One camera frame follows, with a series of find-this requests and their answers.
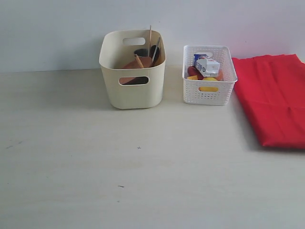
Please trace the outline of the cream plastic bin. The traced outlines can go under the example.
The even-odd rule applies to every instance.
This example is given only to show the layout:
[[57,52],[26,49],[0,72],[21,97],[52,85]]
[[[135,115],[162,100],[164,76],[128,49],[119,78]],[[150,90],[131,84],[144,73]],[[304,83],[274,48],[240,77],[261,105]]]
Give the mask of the cream plastic bin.
[[[135,50],[148,49],[149,30],[113,31],[105,35],[99,63],[109,100],[114,107],[119,109],[151,108],[161,102],[166,54],[161,34],[152,31],[152,46],[156,45],[159,37],[161,37],[160,56],[155,66],[122,69],[123,66],[134,61]],[[119,83],[122,77],[139,76],[147,76],[148,83],[138,85]]]

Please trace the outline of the wooden chopstick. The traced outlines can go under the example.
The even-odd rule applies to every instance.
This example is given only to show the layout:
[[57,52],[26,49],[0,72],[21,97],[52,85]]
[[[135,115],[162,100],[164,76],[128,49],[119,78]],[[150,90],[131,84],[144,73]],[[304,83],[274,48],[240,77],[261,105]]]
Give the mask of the wooden chopstick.
[[140,57],[137,54],[134,55],[134,58],[135,58],[136,62],[138,63],[139,67],[144,68],[143,63],[142,63]]
[[151,57],[151,47],[152,47],[152,26],[150,25],[149,30],[149,47],[148,47],[148,56]]

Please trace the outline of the yellow lemon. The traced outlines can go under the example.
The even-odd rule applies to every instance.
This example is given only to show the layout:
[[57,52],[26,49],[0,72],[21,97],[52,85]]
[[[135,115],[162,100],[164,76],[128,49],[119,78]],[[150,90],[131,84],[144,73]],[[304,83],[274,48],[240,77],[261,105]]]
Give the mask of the yellow lemon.
[[217,87],[217,82],[219,82],[216,78],[214,77],[205,77],[203,78],[203,86],[200,86],[198,90],[200,92],[218,92],[219,88]]

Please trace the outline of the brown wooden plate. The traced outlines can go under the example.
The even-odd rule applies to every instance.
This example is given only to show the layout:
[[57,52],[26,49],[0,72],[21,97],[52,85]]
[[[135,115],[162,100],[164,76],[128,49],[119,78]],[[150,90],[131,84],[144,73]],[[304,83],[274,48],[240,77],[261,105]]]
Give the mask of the brown wooden plate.
[[[149,68],[152,65],[151,57],[139,57],[144,68]],[[134,59],[134,61],[126,64],[122,67],[122,69],[139,69],[142,68],[139,62]],[[139,76],[139,77],[122,77],[119,79],[119,83],[122,85],[138,85],[138,84],[146,84],[149,79],[147,76]]]

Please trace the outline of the red scalloped table cloth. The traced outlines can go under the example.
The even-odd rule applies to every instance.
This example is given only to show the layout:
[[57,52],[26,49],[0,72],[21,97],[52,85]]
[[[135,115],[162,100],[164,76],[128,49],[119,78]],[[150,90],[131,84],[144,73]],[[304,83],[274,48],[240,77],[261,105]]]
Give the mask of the red scalloped table cloth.
[[296,54],[232,60],[234,90],[260,145],[304,149],[304,62]]

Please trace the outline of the dark wooden spoon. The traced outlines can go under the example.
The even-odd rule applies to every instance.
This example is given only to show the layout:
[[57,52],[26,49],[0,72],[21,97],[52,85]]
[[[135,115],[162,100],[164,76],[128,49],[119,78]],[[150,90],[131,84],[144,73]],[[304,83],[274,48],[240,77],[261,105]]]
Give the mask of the dark wooden spoon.
[[152,59],[151,67],[156,65],[156,62],[158,61],[159,56],[160,56],[160,48],[156,47],[156,45],[153,45],[150,48],[150,57]]

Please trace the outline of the red sausage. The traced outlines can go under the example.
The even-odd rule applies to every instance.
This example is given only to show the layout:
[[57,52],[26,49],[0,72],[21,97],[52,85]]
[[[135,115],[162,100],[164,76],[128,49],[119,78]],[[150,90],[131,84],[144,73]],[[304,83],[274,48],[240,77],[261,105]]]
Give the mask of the red sausage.
[[193,66],[188,67],[187,73],[188,73],[188,76],[197,75],[198,76],[198,80],[202,80],[203,79],[202,74],[195,67],[193,67]]

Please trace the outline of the white perforated plastic basket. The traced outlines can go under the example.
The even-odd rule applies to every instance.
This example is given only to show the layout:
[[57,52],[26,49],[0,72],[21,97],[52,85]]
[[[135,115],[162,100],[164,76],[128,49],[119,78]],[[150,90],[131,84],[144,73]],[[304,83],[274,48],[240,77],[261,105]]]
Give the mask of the white perforated plastic basket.
[[[188,80],[187,69],[193,66],[195,53],[206,53],[220,63],[223,80],[217,82],[218,92],[200,92],[203,80]],[[186,45],[183,48],[183,100],[187,104],[226,105],[231,96],[234,84],[238,81],[231,54],[226,46]]]

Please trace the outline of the stainless steel cup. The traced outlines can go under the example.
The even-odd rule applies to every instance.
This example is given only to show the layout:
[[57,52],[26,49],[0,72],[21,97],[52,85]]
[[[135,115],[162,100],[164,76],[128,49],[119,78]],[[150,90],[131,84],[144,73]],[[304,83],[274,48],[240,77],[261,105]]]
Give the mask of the stainless steel cup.
[[142,48],[134,51],[139,57],[148,57],[148,49]]

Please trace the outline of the brown egg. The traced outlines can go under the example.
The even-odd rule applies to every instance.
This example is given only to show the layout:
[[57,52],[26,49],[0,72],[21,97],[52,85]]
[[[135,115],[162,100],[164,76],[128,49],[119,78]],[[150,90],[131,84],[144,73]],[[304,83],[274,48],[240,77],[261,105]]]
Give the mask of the brown egg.
[[216,77],[216,79],[218,80],[218,81],[222,81],[223,80],[223,71],[222,70],[219,70],[219,72],[218,72],[218,76]]

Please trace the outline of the steel table knife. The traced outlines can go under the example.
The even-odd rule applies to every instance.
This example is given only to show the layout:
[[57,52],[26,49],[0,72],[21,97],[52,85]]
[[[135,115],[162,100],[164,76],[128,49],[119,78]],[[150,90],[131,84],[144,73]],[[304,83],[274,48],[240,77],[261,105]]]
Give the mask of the steel table knife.
[[160,41],[161,41],[161,37],[158,38],[157,43],[155,45],[155,49],[154,49],[153,56],[152,56],[152,64],[153,65],[154,65],[155,60],[156,60],[156,53],[157,53],[157,50],[159,48]]

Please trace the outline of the yellow cheese wedge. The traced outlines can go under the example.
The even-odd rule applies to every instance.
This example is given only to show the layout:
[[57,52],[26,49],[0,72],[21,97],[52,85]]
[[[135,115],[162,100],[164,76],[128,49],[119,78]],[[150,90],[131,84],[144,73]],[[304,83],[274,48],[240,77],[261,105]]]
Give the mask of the yellow cheese wedge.
[[188,80],[198,80],[198,76],[197,75],[188,76],[187,79]]

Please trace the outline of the blue white milk carton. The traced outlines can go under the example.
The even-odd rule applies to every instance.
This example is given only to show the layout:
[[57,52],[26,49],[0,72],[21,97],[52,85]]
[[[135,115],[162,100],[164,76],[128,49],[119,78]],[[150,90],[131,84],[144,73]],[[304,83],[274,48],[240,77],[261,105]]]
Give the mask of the blue white milk carton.
[[217,77],[220,71],[220,63],[210,58],[206,53],[195,53],[193,55],[194,67],[203,77]]

